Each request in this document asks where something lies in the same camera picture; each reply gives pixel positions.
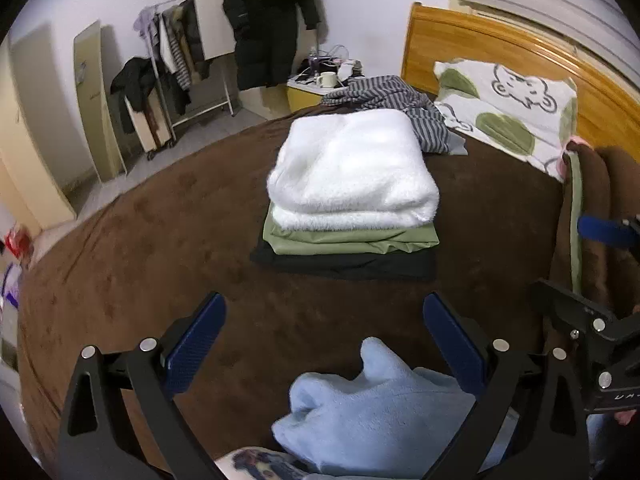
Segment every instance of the wooden headboard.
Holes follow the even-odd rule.
[[[621,146],[640,162],[640,105],[608,76],[550,41],[510,25],[414,4],[402,78],[437,94],[434,62],[457,57],[500,63],[523,75],[571,77],[578,87],[578,135],[594,146]]]

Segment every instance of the bed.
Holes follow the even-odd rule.
[[[435,60],[468,57],[578,85],[580,133],[640,156],[637,105],[610,80],[551,44],[476,16],[414,5],[402,75],[435,92]],[[353,376],[358,349],[378,336],[410,366],[446,371],[421,321],[440,291],[490,337],[539,351],[542,323],[526,287],[549,275],[562,185],[468,139],[468,156],[426,156],[441,193],[433,282],[347,282],[282,274],[249,260],[268,206],[265,179],[296,117],[221,140],[116,199],[61,240],[24,282],[19,366],[24,410],[45,467],[79,351],[131,348],[190,314],[211,290],[228,318],[190,390],[177,398],[212,458],[242,446],[277,449],[270,425],[288,412],[307,371]],[[126,397],[149,462],[163,466],[140,407]]]

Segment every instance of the mug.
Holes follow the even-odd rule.
[[[316,79],[316,84],[322,88],[334,88],[338,83],[338,75],[335,72],[322,72]]]

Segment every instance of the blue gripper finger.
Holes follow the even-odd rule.
[[[186,392],[225,323],[221,294],[209,296],[164,362],[164,390],[168,396]]]
[[[638,235],[631,227],[623,226],[620,222],[600,220],[592,216],[580,217],[578,234],[582,238],[602,242],[619,249],[632,249],[640,244]]]
[[[437,294],[424,299],[422,316],[460,388],[480,396],[486,387],[486,361],[478,346]]]

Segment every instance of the silver bolt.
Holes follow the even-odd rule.
[[[89,357],[93,357],[95,355],[95,346],[89,345],[89,346],[85,346],[82,349],[82,359],[88,359]]]
[[[596,319],[593,320],[593,329],[596,332],[602,332],[604,330],[604,327],[606,327],[606,324],[604,323],[603,319],[600,319],[599,317],[597,317]]]
[[[496,339],[494,340],[494,348],[498,352],[506,352],[509,349],[509,343],[507,343],[504,339]]]
[[[156,346],[158,346],[158,341],[152,337],[147,337],[140,342],[140,349],[143,352],[151,352]]]
[[[554,348],[554,351],[552,353],[554,357],[559,361],[564,361],[566,359],[566,352],[561,348]]]
[[[598,384],[602,389],[609,388],[611,386],[611,374],[609,372],[603,372],[598,377]]]

